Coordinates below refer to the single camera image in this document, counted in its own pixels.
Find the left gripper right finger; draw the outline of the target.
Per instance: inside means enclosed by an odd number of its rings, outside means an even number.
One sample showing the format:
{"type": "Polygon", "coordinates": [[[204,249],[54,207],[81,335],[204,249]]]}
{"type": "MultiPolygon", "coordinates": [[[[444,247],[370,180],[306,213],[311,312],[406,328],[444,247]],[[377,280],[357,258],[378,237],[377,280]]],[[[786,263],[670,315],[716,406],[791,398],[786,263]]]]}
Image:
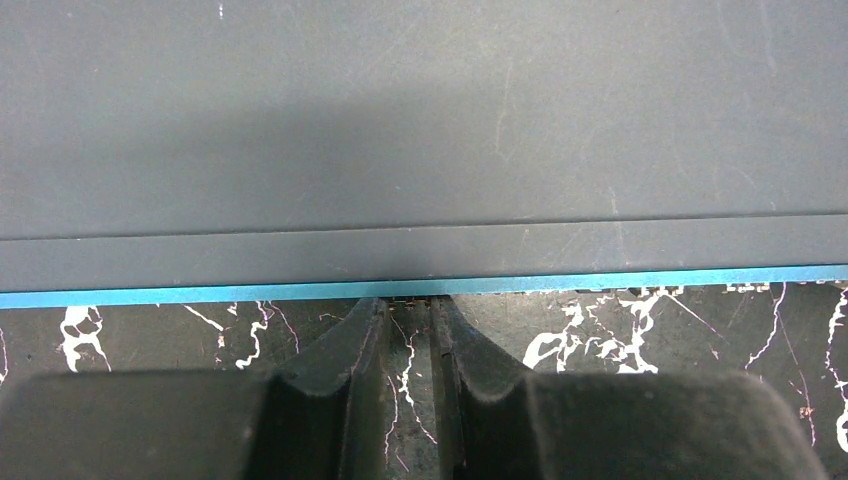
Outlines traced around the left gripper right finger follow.
{"type": "Polygon", "coordinates": [[[796,417],[740,372],[540,373],[430,305],[444,479],[824,479],[796,417]]]}

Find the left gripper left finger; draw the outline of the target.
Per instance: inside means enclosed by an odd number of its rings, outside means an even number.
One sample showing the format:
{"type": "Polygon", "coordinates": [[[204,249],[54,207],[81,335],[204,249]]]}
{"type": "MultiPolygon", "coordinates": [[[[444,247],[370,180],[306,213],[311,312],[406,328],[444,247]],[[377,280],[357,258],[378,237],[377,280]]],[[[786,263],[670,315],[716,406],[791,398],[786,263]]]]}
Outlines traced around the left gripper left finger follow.
{"type": "Polygon", "coordinates": [[[387,304],[267,373],[42,375],[1,405],[5,479],[375,479],[387,304]]]}

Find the large teal network switch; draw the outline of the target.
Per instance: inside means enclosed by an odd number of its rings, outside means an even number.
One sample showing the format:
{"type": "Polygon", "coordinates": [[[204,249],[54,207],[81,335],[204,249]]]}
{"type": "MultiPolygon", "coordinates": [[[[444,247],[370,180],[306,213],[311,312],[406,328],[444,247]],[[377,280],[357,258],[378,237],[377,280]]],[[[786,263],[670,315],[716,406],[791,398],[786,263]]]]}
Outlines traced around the large teal network switch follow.
{"type": "Polygon", "coordinates": [[[843,1],[5,1],[5,309],[847,276],[843,1]]]}

